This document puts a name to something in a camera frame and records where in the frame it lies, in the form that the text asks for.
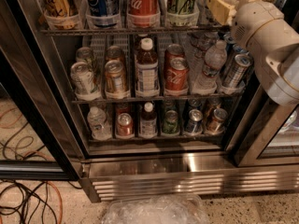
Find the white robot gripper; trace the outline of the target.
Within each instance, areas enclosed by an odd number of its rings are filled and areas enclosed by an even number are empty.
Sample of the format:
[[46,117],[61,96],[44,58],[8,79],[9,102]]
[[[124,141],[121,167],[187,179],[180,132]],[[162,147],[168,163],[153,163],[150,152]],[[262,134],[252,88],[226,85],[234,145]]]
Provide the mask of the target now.
[[253,52],[257,44],[263,52],[270,52],[294,47],[294,30],[275,5],[257,0],[239,1],[247,4],[237,12],[236,0],[206,0],[206,6],[219,24],[232,25],[232,37],[242,48]]

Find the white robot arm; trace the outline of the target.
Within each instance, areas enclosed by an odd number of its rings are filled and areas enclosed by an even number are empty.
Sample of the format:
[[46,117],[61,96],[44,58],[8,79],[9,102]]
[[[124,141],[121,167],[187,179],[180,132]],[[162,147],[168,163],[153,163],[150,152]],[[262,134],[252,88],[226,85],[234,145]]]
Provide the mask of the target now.
[[299,34],[284,14],[264,0],[205,0],[214,19],[231,27],[233,40],[249,51],[255,75],[279,105],[299,104]]

